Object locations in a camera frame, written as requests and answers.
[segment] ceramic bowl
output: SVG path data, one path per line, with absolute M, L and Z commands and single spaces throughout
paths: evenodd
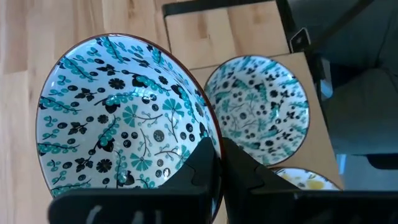
M 340 190 L 333 182 L 314 171 L 286 167 L 274 172 L 302 190 Z
M 228 60 L 211 74 L 205 93 L 222 135 L 266 166 L 293 155 L 307 134 L 304 89 L 274 60 L 261 56 Z
M 147 40 L 105 34 L 77 44 L 50 72 L 37 112 L 51 193 L 158 187 L 207 136 L 220 157 L 207 101 L 190 72 Z

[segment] small bowl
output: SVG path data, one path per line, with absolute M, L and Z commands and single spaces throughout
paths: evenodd
M 273 171 L 301 190 L 341 190 L 332 181 L 314 171 L 296 167 L 278 168 Z
M 274 60 L 232 58 L 211 74 L 205 93 L 222 135 L 265 166 L 292 156 L 307 135 L 310 113 L 304 89 Z
M 104 34 L 71 48 L 50 72 L 36 122 L 53 196 L 76 188 L 162 185 L 221 132 L 192 74 L 140 37 Z

